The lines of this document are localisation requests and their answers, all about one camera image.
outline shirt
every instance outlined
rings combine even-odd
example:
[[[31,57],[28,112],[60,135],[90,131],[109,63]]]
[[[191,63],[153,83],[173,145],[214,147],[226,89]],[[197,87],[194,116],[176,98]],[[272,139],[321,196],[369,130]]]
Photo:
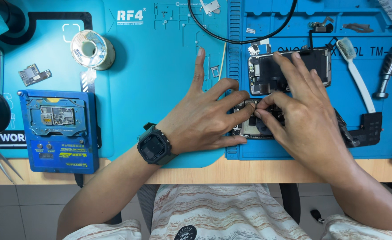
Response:
[[[392,231],[347,216],[324,222],[322,240],[392,239]],[[140,222],[96,224],[65,240],[140,240]],[[153,208],[150,240],[304,240],[310,237],[270,196],[267,184],[161,185]]]

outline precision screwdriver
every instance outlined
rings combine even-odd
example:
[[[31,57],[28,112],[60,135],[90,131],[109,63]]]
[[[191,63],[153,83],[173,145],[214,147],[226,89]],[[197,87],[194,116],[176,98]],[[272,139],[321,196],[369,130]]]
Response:
[[[380,91],[374,93],[374,97],[376,98],[388,97],[388,93],[385,92],[385,89],[387,88],[387,84],[391,76],[392,76],[392,47],[390,48],[390,51],[385,56],[383,67],[381,69],[382,83],[381,83]]]

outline desk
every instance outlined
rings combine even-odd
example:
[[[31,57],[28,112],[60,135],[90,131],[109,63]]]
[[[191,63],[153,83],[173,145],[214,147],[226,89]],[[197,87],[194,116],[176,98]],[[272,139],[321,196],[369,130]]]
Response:
[[[357,163],[380,182],[392,182],[392,162],[389,159],[358,159]],[[24,178],[10,168],[7,172],[16,184],[76,184],[73,174],[32,172],[28,159],[10,159]],[[110,161],[100,159],[99,169]],[[85,183],[94,175],[85,175]],[[158,170],[148,184],[208,184],[208,183],[301,183],[323,182],[321,178],[294,160],[240,161],[224,156],[203,168],[172,168]],[[0,184],[12,184],[0,170]]]

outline black smartwatch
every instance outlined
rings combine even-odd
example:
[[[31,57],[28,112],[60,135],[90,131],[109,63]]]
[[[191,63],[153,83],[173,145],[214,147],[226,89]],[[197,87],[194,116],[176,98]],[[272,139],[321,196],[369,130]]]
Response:
[[[144,125],[145,132],[138,138],[138,151],[149,164],[165,165],[177,155],[171,153],[171,144],[156,124]]]

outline white brush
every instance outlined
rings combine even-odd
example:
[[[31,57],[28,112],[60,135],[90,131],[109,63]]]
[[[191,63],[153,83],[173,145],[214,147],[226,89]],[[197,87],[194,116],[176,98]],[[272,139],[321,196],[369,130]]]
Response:
[[[369,94],[368,89],[360,75],[359,71],[356,68],[356,65],[353,63],[353,58],[356,57],[356,51],[353,48],[353,44],[348,38],[343,38],[337,41],[337,48],[341,52],[341,55],[348,62],[348,70],[352,74],[354,81],[359,88],[360,94],[362,94],[363,101],[365,102],[366,109],[368,113],[375,112],[374,103],[372,102],[371,95]]]

